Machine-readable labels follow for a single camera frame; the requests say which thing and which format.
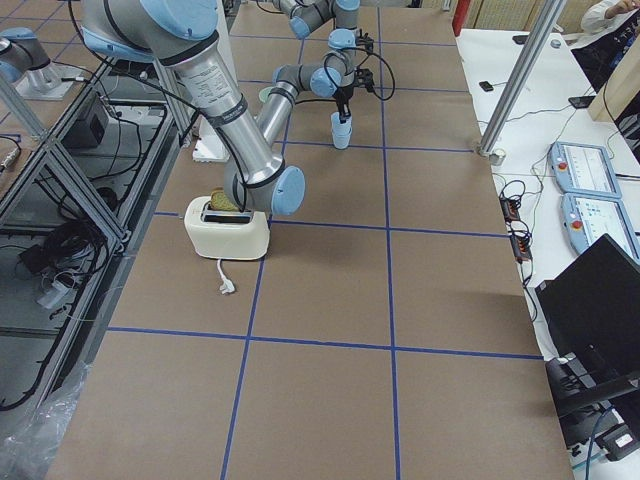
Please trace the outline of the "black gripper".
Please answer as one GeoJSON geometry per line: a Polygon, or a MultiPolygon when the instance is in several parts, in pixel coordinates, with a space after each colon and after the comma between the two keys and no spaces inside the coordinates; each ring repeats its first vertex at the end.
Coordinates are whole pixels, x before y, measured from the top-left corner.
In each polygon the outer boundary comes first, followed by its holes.
{"type": "Polygon", "coordinates": [[[338,121],[340,124],[345,124],[350,119],[349,101],[353,97],[355,84],[337,87],[333,98],[336,102],[338,121]]]}

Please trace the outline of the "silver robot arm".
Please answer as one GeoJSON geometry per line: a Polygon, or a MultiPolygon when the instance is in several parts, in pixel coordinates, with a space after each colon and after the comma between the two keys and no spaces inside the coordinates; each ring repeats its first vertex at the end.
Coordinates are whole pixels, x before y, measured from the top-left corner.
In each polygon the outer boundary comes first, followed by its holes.
{"type": "Polygon", "coordinates": [[[299,39],[328,21],[334,21],[336,28],[321,61],[284,65],[275,71],[274,85],[257,116],[249,111],[218,51],[214,1],[85,1],[82,32],[85,45],[94,52],[134,62],[159,61],[175,72],[231,155],[224,177],[226,196],[240,210],[291,215],[304,199],[304,174],[287,164],[272,145],[303,91],[335,99],[340,110],[333,123],[350,123],[345,107],[355,80],[360,4],[277,1],[274,5],[288,16],[299,39]]]}
{"type": "Polygon", "coordinates": [[[332,21],[334,30],[338,30],[344,36],[350,33],[353,44],[356,44],[360,9],[358,0],[273,0],[271,10],[264,8],[263,3],[266,2],[256,1],[256,5],[264,12],[288,18],[289,27],[297,39],[308,38],[320,27],[332,21]]]}

